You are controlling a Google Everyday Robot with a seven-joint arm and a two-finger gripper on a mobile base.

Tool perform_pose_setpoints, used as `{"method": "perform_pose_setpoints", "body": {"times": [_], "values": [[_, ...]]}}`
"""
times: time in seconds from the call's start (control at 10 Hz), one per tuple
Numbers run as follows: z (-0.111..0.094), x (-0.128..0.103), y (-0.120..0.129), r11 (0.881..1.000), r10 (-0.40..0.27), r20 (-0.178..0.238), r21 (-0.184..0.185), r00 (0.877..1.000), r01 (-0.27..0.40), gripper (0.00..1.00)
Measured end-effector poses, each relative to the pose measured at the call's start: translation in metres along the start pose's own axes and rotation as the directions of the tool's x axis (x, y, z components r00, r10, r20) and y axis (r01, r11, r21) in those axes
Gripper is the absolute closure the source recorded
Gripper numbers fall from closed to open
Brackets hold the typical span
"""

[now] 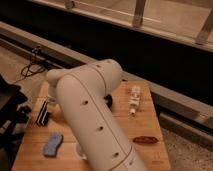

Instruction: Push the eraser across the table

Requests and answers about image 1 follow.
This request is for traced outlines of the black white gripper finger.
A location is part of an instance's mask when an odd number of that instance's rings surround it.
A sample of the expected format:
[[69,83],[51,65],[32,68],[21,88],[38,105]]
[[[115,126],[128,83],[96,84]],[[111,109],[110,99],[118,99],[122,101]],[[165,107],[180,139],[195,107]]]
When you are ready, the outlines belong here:
[[36,119],[38,126],[45,126],[48,122],[50,113],[47,111],[47,106],[48,102],[44,101]]

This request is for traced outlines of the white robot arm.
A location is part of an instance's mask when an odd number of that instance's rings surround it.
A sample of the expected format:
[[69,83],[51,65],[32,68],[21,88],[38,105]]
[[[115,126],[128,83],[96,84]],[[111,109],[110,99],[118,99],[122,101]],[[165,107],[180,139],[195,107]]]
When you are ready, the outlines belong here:
[[148,171],[105,102],[121,79],[113,59],[46,74],[48,99],[59,105],[92,171]]

